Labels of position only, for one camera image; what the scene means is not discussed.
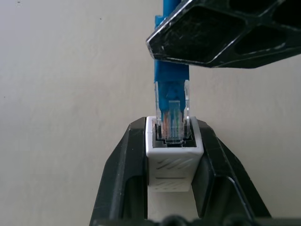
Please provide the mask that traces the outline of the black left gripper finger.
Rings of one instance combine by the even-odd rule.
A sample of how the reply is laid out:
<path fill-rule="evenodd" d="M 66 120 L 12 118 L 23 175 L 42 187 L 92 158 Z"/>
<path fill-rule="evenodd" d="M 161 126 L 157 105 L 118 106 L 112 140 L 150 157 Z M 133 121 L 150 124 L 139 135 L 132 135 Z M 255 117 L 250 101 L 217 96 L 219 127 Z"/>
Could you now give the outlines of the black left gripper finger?
<path fill-rule="evenodd" d="M 145 124 L 145 117 L 130 123 L 107 159 L 89 223 L 91 226 L 101 219 L 147 218 Z"/>
<path fill-rule="evenodd" d="M 197 122 L 204 147 L 192 181 L 198 217 L 215 225 L 270 218 L 241 161 L 207 123 Z"/>

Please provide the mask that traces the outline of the black left gripper finger ribbed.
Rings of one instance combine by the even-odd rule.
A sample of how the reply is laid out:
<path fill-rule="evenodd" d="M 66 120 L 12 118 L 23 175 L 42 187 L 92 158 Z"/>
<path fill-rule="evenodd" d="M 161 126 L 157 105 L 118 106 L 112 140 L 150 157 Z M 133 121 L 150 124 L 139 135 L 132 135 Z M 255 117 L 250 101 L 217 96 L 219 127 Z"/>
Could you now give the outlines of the black left gripper finger ribbed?
<path fill-rule="evenodd" d="M 298 0 L 183 0 L 146 40 L 156 60 L 257 68 L 301 52 Z"/>

